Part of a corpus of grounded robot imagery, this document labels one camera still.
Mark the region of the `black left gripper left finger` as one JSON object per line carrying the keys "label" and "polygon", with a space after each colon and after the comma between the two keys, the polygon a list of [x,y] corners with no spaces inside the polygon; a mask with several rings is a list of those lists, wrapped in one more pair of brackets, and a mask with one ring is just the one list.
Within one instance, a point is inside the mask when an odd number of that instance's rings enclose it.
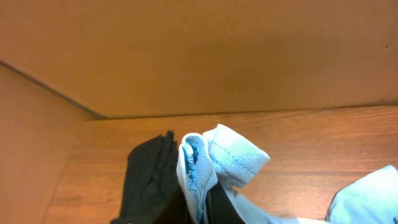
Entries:
{"label": "black left gripper left finger", "polygon": [[171,199],[156,218],[155,224],[191,224],[185,196],[180,187],[176,189]]}

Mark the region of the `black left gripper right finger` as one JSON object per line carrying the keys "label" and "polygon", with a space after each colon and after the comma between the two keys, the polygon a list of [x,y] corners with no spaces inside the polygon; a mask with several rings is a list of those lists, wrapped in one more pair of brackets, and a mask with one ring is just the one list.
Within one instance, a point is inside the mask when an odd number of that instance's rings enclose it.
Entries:
{"label": "black left gripper right finger", "polygon": [[209,224],[244,224],[219,182],[207,193],[206,212]]}

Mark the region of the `light blue t-shirt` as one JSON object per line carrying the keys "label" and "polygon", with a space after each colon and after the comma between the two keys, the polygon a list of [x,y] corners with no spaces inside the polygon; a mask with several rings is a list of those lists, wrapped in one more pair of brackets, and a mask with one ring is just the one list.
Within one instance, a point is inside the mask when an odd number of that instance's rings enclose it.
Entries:
{"label": "light blue t-shirt", "polygon": [[[244,223],[313,223],[273,216],[238,193],[270,157],[227,126],[186,134],[178,149],[177,177],[193,223],[208,223],[206,196],[218,182]],[[397,223],[397,169],[388,165],[340,190],[325,223]]]}

